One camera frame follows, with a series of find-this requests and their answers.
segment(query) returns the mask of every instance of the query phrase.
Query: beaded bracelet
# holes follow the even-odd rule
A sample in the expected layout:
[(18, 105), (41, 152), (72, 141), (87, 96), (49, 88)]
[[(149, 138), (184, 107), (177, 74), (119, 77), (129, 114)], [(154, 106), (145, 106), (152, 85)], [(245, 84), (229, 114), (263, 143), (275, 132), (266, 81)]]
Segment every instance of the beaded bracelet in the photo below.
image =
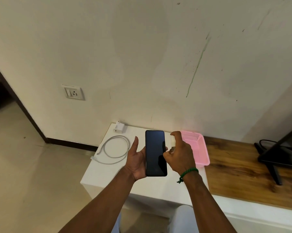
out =
[(191, 171), (197, 171), (197, 172), (199, 173), (199, 170), (196, 169), (195, 167), (194, 167), (194, 168), (190, 168), (190, 169), (188, 169), (187, 171), (183, 172), (183, 174), (180, 176), (180, 180), (177, 181), (177, 183), (181, 183), (182, 181), (184, 181), (184, 180), (183, 180), (183, 177), (184, 177), (187, 173), (189, 173), (189, 172), (191, 172)]

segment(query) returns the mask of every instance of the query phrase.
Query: plastic basket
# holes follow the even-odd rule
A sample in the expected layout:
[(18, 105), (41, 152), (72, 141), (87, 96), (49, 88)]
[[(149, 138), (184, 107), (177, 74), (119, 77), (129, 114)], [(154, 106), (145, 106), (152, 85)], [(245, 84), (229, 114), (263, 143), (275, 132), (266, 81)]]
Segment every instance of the plastic basket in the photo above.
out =
[(196, 167), (204, 167), (210, 164), (208, 150), (206, 149), (203, 135), (195, 132), (181, 131), (182, 139), (190, 144)]

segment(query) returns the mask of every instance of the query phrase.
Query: black smartphone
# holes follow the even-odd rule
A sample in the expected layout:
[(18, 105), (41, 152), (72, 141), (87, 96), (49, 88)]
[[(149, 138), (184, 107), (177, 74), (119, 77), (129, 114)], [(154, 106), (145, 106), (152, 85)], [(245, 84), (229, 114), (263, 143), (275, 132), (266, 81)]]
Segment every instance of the black smartphone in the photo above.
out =
[(164, 131), (147, 130), (146, 143), (146, 176), (167, 176), (167, 162), (164, 159)]

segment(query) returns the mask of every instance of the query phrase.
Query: switch plate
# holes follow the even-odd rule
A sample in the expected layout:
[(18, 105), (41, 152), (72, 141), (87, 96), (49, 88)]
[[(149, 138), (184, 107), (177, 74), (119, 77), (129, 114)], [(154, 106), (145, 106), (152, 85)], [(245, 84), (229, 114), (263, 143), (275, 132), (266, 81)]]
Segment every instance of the switch plate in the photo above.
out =
[(69, 99), (84, 100), (82, 89), (80, 87), (62, 85), (65, 95)]

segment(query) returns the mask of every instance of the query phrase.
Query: light blue pants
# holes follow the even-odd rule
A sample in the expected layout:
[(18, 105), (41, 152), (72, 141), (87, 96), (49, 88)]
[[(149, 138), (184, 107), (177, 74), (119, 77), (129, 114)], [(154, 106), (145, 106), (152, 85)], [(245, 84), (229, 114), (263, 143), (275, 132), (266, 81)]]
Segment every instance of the light blue pants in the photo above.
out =
[[(119, 233), (120, 219), (121, 213), (119, 214), (111, 233)], [(188, 205), (182, 205), (176, 209), (174, 216), (170, 218), (167, 227), (167, 233), (183, 232), (199, 233), (194, 209)]]

